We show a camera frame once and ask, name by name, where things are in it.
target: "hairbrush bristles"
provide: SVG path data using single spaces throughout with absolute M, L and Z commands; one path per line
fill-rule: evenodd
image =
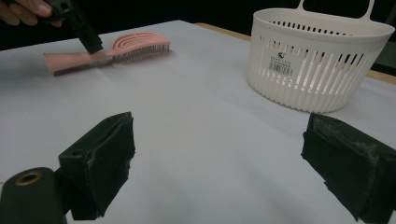
M 151 56 L 169 52 L 170 42 L 154 33 L 134 33 L 117 38 L 111 49 L 94 54 L 66 53 L 45 54 L 49 70 L 56 76 L 63 71 L 87 67 L 96 61 L 112 58 L 113 63 L 131 63 Z

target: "dark wall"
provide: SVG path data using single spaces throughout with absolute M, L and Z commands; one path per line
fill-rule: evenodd
M 269 7 L 296 8 L 299 0 L 76 0 L 99 34 L 132 29 L 154 23 L 182 20 L 205 22 L 250 35 L 253 13 Z M 358 18 L 364 14 L 369 0 L 305 0 L 307 10 Z M 396 0 L 376 0 L 372 20 L 385 21 Z M 67 26 L 54 28 L 9 26 L 0 21 L 0 50 L 74 38 Z

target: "human hand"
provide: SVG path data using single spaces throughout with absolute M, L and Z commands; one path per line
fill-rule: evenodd
M 52 15 L 52 7 L 43 0 L 15 0 L 7 5 L 0 0 L 0 20 L 9 25 L 19 25 L 21 22 L 27 25 L 36 25 L 37 16 L 49 17 Z M 62 21 L 54 21 L 53 26 L 62 26 Z

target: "basket handle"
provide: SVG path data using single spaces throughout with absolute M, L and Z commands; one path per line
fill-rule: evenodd
M 364 16 L 362 16 L 361 18 L 359 18 L 359 20 L 370 21 L 370 15 L 371 15 L 371 13 L 372 13 L 372 11 L 373 11 L 374 1 L 375 1 L 375 0 L 370 0 L 370 3 L 369 3 L 369 6 L 368 6 L 368 8 L 367 8 L 366 13 L 364 14 Z M 301 1 L 300 1 L 300 4 L 299 4 L 298 7 L 297 7 L 297 10 L 304 11 L 303 4 L 304 4 L 304 0 L 301 0 Z

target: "white table surface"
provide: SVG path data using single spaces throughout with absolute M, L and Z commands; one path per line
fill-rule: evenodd
M 54 77 L 43 53 L 84 51 L 77 39 L 0 51 L 0 182 L 56 170 L 94 125 L 131 111 L 129 180 L 105 217 L 68 223 L 356 223 L 301 157 L 309 114 L 249 87 L 249 42 L 184 21 L 101 38 L 108 49 L 140 31 L 167 37 L 170 54 Z M 327 115 L 395 147 L 395 92 L 367 77 Z

